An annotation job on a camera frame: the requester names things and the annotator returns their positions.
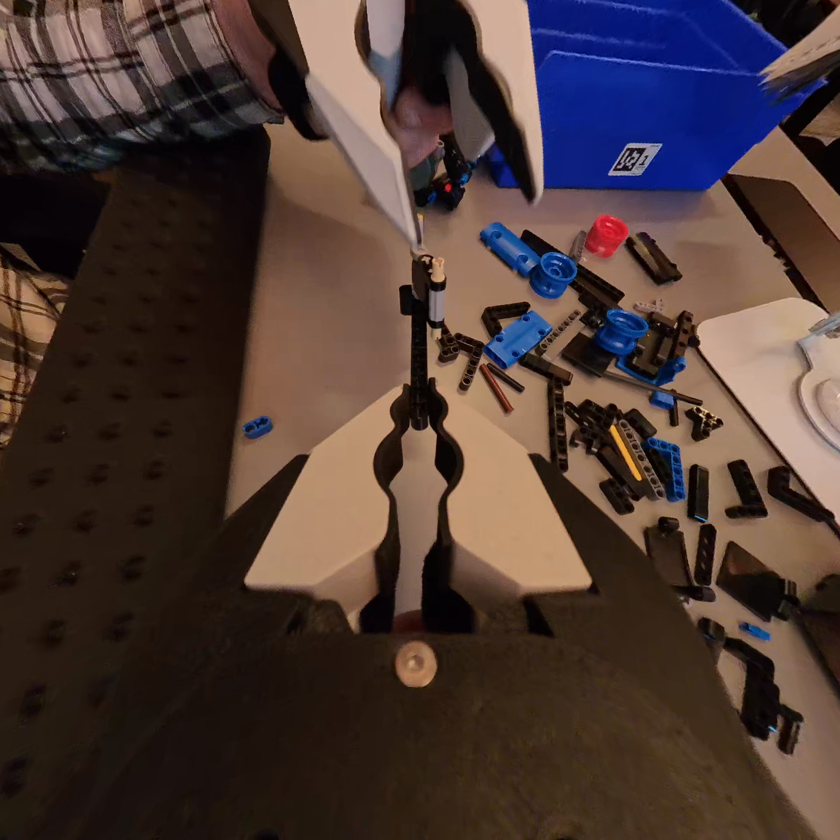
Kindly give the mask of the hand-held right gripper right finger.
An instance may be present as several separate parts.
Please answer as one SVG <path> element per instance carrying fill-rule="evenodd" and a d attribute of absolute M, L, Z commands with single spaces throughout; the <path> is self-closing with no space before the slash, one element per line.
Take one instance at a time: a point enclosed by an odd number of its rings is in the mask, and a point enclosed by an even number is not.
<path fill-rule="evenodd" d="M 529 451 L 434 378 L 427 407 L 445 481 L 427 554 L 427 620 L 473 621 L 534 595 L 590 590 Z"/>

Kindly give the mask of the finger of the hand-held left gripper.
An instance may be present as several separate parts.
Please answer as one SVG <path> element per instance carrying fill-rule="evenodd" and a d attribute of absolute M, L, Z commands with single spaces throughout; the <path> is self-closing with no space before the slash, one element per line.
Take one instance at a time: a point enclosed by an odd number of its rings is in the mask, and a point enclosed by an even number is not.
<path fill-rule="evenodd" d="M 389 130 L 402 68 L 403 1 L 290 1 L 304 83 L 329 137 L 383 214 L 418 249 L 422 226 Z"/>
<path fill-rule="evenodd" d="M 475 161 L 495 144 L 530 204 L 543 194 L 543 138 L 529 9 L 445 3 L 445 79 L 455 139 Z"/>

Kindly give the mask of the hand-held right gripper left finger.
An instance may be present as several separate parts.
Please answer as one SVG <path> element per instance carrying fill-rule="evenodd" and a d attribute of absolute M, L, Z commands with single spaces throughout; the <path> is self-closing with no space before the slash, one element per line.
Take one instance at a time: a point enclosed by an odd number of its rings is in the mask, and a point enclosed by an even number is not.
<path fill-rule="evenodd" d="M 316 446 L 245 586 L 336 602 L 361 631 L 390 632 L 401 563 L 392 483 L 403 468 L 409 425 L 410 389 L 403 385 Z"/>

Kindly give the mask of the black beam assembly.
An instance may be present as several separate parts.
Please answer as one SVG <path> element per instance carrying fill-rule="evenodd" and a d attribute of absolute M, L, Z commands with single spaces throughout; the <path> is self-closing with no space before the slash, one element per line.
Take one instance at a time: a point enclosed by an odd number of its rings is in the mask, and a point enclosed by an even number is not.
<path fill-rule="evenodd" d="M 446 290 L 444 259 L 425 249 L 413 253 L 411 283 L 398 294 L 401 314 L 411 319 L 409 422 L 418 432 L 428 426 L 427 340 L 445 326 Z"/>

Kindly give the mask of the person's left forearm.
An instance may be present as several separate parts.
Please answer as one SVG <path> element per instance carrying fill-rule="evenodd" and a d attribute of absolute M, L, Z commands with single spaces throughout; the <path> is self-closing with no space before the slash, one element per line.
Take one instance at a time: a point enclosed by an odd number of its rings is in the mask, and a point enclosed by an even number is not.
<path fill-rule="evenodd" d="M 248 2 L 3 1 L 2 175 L 282 123 L 274 54 Z"/>

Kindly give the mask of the person's left hand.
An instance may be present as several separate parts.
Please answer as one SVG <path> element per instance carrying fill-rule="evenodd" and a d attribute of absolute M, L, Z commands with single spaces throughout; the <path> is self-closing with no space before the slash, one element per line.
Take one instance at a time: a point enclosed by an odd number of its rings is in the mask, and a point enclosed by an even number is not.
<path fill-rule="evenodd" d="M 414 87 L 397 95 L 388 116 L 389 131 L 407 169 L 420 165 L 436 150 L 440 136 L 453 130 L 450 105 L 433 104 Z"/>

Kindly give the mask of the partly built black model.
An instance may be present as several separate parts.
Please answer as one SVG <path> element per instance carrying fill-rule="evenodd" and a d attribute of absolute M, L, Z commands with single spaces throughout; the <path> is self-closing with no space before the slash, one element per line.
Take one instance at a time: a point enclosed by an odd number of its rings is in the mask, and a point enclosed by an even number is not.
<path fill-rule="evenodd" d="M 477 160 L 464 156 L 453 132 L 442 134 L 435 151 L 408 174 L 416 207 L 456 210 L 476 166 Z"/>

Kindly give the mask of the pile of black beams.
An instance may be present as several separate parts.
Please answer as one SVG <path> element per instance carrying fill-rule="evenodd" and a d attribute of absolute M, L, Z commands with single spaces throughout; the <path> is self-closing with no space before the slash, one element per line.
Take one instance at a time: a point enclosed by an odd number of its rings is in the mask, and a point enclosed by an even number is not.
<path fill-rule="evenodd" d="M 528 245 L 535 245 L 537 244 L 537 239 L 533 238 L 530 235 L 529 231 L 524 231 L 524 234 L 528 234 L 526 239 L 528 241 L 522 240 Z M 548 249 L 549 247 L 545 245 L 544 248 L 535 251 L 539 257 L 544 255 L 546 252 L 551 251 Z M 585 274 L 583 269 L 578 267 L 578 273 L 575 280 L 572 281 L 571 285 L 579 291 L 579 295 L 581 297 L 581 302 L 583 302 L 585 292 L 584 292 L 584 280 L 593 280 L 595 278 L 594 275 L 589 277 L 589 275 Z M 489 332 L 494 332 L 493 338 L 498 335 L 498 333 L 502 330 L 499 328 L 498 320 L 502 317 L 501 310 L 502 308 L 497 308 L 498 314 L 491 314 L 490 310 L 487 309 L 485 311 L 485 315 L 483 316 L 485 320 L 486 329 Z M 529 305 L 527 302 L 522 303 L 521 305 L 518 303 L 515 306 L 511 304 L 510 307 L 507 307 L 505 318 L 512 318 L 512 315 L 516 312 L 521 312 L 521 315 L 529 312 Z M 602 313 L 602 321 L 603 316 L 607 310 L 604 310 Z M 542 340 L 538 345 L 542 347 L 544 344 L 548 345 L 551 343 L 556 337 L 558 337 L 562 331 L 564 331 L 567 327 L 569 327 L 572 322 L 578 318 L 579 316 L 578 311 L 574 311 L 566 320 L 562 321 L 562 323 L 554 329 L 551 334 Z M 604 361 L 606 362 L 606 366 L 613 357 L 619 358 L 624 356 L 614 356 L 611 353 L 606 353 L 604 351 L 599 350 L 594 342 L 593 337 L 587 338 L 587 336 L 583 334 L 577 334 L 574 338 L 580 339 L 583 341 L 583 350 L 587 352 L 591 350 L 592 352 L 597 351 L 598 353 L 602 353 L 604 357 Z M 463 350 L 465 352 L 472 353 L 474 357 L 474 361 L 482 362 L 486 364 L 490 362 L 488 358 L 484 355 L 484 347 L 485 344 L 483 343 L 476 343 L 472 342 L 472 339 L 467 339 L 467 337 L 461 337 L 460 339 L 450 336 L 448 339 L 449 343 L 452 345 L 454 349 L 454 355 L 457 356 L 458 352 Z M 549 363 L 549 360 L 544 357 L 544 355 L 539 355 L 536 350 L 532 349 L 528 352 L 519 362 L 522 367 L 528 366 L 530 370 L 540 373 L 544 377 L 547 378 L 548 383 L 548 418 L 549 418 L 549 450 L 550 450 L 550 459 L 551 462 L 561 471 L 564 472 L 568 469 L 568 440 L 567 434 L 565 429 L 565 414 L 567 405 L 564 403 L 564 384 L 569 384 L 571 382 L 572 374 L 569 372 L 563 372 L 559 367 L 556 365 L 552 367 Z M 607 371 L 606 367 L 602 364 L 601 367 L 598 365 L 595 366 L 597 370 L 595 373 L 598 375 L 602 375 L 605 371 Z M 676 410 L 677 404 L 681 402 L 676 402 L 676 405 L 673 409 Z M 689 406 L 689 409 L 686 410 L 686 415 L 692 418 L 692 422 L 694 424 L 692 428 L 692 437 L 695 440 L 706 439 L 711 431 L 714 428 L 719 427 L 722 425 L 722 421 L 717 415 L 709 412 L 703 406 Z M 602 441 L 602 438 L 605 439 L 605 446 L 609 448 L 610 445 L 613 444 L 613 439 L 610 435 L 610 426 L 612 426 L 617 419 L 623 419 L 620 412 L 617 409 L 610 409 L 609 411 L 599 410 L 601 414 L 598 414 L 598 417 L 601 419 L 596 418 L 594 421 L 587 419 L 584 416 L 584 419 L 577 419 L 575 422 L 582 427 L 582 433 L 588 433 L 590 436 L 587 438 L 589 441 L 586 446 L 588 447 L 587 451 L 592 449 L 592 447 Z M 739 505 L 729 507 L 726 509 L 726 516 L 729 519 L 758 519 L 758 518 L 766 518 L 768 516 L 768 511 L 766 506 L 763 503 L 763 498 L 758 490 L 758 486 L 755 484 L 755 480 L 752 477 L 752 473 L 749 467 L 744 460 L 737 460 L 730 463 L 729 472 L 733 481 L 734 486 L 739 494 L 739 498 L 741 503 Z M 700 493 L 700 472 L 698 471 L 699 467 L 695 465 L 695 467 L 691 468 L 691 475 L 693 476 L 690 478 L 689 484 L 689 507 L 694 510 L 697 505 L 695 502 L 699 498 L 698 494 Z M 768 476 L 768 492 L 776 498 L 777 501 L 782 501 L 783 504 L 786 506 L 798 510 L 799 512 L 804 513 L 808 518 L 813 519 L 817 522 L 827 522 L 829 524 L 836 524 L 834 515 L 821 505 L 817 504 L 813 499 L 809 497 L 804 497 L 802 494 L 798 494 L 790 488 L 790 478 L 791 478 L 791 471 L 786 467 L 774 467 L 770 470 Z M 633 504 L 630 501 L 627 501 L 624 496 L 622 496 L 622 491 L 631 488 L 634 484 L 638 484 L 634 478 L 631 479 L 623 479 L 619 476 L 619 479 L 615 480 L 612 486 L 615 486 L 616 490 L 614 495 L 613 501 L 617 504 L 617 510 L 622 515 L 627 513 L 628 511 L 633 511 Z"/>

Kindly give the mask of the yellow axle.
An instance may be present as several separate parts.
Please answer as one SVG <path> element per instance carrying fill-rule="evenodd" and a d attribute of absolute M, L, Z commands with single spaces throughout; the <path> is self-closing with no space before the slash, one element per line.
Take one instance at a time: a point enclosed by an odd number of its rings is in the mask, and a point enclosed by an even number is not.
<path fill-rule="evenodd" d="M 616 450 L 623 458 L 623 461 L 626 464 L 629 473 L 633 476 L 633 479 L 635 481 L 641 481 L 643 476 L 637 468 L 634 457 L 625 443 L 625 439 L 621 435 L 621 430 L 615 423 L 610 426 L 610 435 Z"/>

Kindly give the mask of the brown axle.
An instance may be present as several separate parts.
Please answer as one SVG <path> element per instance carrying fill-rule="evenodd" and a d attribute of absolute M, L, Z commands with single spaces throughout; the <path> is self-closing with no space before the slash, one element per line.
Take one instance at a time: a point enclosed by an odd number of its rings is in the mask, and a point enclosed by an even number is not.
<path fill-rule="evenodd" d="M 490 372 L 488 364 L 481 364 L 479 372 L 493 393 L 501 411 L 505 416 L 509 416 L 513 412 L 513 405 L 510 403 L 507 395 L 502 390 L 497 378 Z"/>

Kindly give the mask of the blue plastic bin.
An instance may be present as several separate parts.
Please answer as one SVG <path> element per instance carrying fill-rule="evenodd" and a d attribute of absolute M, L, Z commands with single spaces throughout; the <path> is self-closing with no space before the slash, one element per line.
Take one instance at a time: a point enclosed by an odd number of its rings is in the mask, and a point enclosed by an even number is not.
<path fill-rule="evenodd" d="M 546 190 L 703 192 L 822 83 L 730 2 L 528 2 Z"/>

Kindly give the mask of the dark grey beam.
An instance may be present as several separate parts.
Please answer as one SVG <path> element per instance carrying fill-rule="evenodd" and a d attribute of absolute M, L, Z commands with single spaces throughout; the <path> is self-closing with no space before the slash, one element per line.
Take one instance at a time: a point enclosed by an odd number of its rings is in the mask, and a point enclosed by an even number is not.
<path fill-rule="evenodd" d="M 638 436 L 627 421 L 617 419 L 615 424 L 621 430 L 626 446 L 630 449 L 633 460 L 643 476 L 642 480 L 637 481 L 637 483 L 642 488 L 646 498 L 651 501 L 666 500 L 665 488 L 645 454 L 642 438 Z"/>

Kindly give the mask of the black curved panel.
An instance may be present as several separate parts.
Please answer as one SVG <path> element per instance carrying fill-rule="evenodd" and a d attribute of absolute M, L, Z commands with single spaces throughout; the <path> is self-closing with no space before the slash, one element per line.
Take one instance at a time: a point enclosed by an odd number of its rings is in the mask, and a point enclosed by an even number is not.
<path fill-rule="evenodd" d="M 661 517 L 644 530 L 645 547 L 654 568 L 670 590 L 683 601 L 713 603 L 711 588 L 717 531 L 709 523 L 700 526 L 694 570 L 690 571 L 686 540 L 676 518 Z"/>

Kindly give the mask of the blue curved panel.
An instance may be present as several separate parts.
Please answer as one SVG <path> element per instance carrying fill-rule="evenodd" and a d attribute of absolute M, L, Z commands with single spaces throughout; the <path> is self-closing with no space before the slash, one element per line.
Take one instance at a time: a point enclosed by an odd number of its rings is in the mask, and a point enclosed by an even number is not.
<path fill-rule="evenodd" d="M 540 257 L 504 224 L 491 223 L 479 232 L 480 242 L 521 278 L 529 280 Z"/>

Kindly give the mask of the red wheel rim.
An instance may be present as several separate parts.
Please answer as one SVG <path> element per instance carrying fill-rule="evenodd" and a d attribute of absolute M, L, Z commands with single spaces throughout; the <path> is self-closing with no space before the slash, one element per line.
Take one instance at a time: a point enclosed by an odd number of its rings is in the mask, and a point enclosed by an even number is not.
<path fill-rule="evenodd" d="M 601 215 L 595 219 L 584 239 L 584 249 L 600 258 L 610 258 L 627 240 L 628 226 L 612 215 Z"/>

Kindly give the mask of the blue wheel rim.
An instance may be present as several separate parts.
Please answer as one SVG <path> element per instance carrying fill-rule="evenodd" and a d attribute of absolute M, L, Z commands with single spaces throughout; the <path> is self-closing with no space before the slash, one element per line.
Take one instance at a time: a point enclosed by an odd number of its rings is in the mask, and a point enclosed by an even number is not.
<path fill-rule="evenodd" d="M 627 356 L 635 351 L 637 343 L 649 330 L 648 321 L 632 311 L 621 308 L 608 310 L 602 325 L 595 332 L 595 346 L 614 356 Z"/>
<path fill-rule="evenodd" d="M 578 264 L 559 251 L 548 251 L 532 269 L 529 285 L 543 299 L 557 300 L 567 291 L 578 275 Z"/>

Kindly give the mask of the blue angled panel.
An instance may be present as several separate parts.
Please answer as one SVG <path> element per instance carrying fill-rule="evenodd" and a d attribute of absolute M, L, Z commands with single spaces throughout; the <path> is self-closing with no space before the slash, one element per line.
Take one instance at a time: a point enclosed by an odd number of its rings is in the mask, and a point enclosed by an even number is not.
<path fill-rule="evenodd" d="M 615 361 L 615 367 L 636 380 L 656 387 L 662 387 L 673 382 L 677 375 L 686 368 L 686 358 L 684 356 L 667 360 L 653 374 L 638 371 L 630 365 L 630 361 L 628 356 L 619 357 Z"/>

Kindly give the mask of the thin black axle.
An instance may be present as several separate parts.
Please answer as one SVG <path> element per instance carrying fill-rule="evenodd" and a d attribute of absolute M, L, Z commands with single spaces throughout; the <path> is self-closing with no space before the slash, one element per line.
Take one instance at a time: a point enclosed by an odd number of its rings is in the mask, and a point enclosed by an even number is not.
<path fill-rule="evenodd" d="M 671 396 L 674 398 L 675 401 L 682 402 L 690 406 L 703 406 L 704 404 L 702 399 L 699 399 L 697 397 L 683 394 L 669 387 L 654 385 L 652 383 L 641 381 L 630 376 L 616 373 L 614 371 L 605 371 L 602 374 L 601 378 L 618 384 L 633 387 L 635 389 L 642 390 L 647 393 L 659 393 L 664 394 L 666 396 Z"/>

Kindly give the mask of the black perforated panel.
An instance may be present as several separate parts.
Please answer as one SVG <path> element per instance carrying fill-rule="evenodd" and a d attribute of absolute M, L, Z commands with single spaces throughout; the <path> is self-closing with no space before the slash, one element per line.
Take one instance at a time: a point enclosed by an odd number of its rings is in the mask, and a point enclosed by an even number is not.
<path fill-rule="evenodd" d="M 221 522 L 269 159 L 252 129 L 117 171 L 2 456 L 2 838 L 88 762 Z"/>

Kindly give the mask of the black flat panel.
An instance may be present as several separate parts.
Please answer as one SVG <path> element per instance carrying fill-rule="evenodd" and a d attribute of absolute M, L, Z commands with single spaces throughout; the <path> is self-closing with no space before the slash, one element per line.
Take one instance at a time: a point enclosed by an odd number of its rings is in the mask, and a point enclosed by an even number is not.
<path fill-rule="evenodd" d="M 729 541 L 717 575 L 717 587 L 764 622 L 789 621 L 801 602 L 797 584 L 777 574 L 734 541 Z"/>

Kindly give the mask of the white booklet stand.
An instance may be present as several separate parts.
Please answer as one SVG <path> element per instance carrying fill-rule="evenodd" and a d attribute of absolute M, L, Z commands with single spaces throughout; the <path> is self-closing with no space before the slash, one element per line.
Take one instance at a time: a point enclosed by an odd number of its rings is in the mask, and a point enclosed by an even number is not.
<path fill-rule="evenodd" d="M 816 499 L 839 514 L 839 313 L 787 298 L 704 321 L 700 354 Z"/>

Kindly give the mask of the black bent beam cluster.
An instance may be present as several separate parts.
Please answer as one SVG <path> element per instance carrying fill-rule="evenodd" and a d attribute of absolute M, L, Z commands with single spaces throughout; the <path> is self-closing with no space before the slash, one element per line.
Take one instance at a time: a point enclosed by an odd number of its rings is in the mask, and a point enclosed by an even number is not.
<path fill-rule="evenodd" d="M 721 653 L 727 653 L 743 666 L 744 685 L 738 716 L 747 733 L 763 742 L 776 736 L 778 750 L 793 755 L 804 718 L 782 702 L 773 660 L 748 642 L 726 635 L 723 625 L 708 617 L 699 618 L 696 625 L 715 662 Z"/>

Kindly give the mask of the person's plaid shirt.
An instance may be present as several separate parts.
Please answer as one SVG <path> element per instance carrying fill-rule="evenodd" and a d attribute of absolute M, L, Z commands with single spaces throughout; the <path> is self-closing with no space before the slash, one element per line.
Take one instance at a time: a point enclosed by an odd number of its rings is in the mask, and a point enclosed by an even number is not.
<path fill-rule="evenodd" d="M 1 247 L 1 449 L 9 445 L 66 305 L 67 278 Z"/>

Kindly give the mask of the blue frame beam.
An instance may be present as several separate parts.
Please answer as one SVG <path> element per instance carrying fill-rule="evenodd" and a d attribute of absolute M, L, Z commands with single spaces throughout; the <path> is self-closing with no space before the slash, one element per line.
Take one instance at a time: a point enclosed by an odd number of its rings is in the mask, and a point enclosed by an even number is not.
<path fill-rule="evenodd" d="M 686 477 L 679 446 L 664 439 L 649 437 L 644 441 L 644 450 L 665 488 L 667 501 L 686 501 Z"/>

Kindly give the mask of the black frame subassembly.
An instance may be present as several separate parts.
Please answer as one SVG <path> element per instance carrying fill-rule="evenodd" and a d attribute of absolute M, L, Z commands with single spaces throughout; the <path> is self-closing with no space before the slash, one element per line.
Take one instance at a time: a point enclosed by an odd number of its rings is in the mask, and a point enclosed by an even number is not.
<path fill-rule="evenodd" d="M 700 347 L 694 314 L 690 311 L 684 310 L 676 318 L 651 313 L 647 321 L 647 334 L 628 355 L 630 365 L 640 372 L 653 374 L 667 360 L 686 358 L 689 349 Z"/>

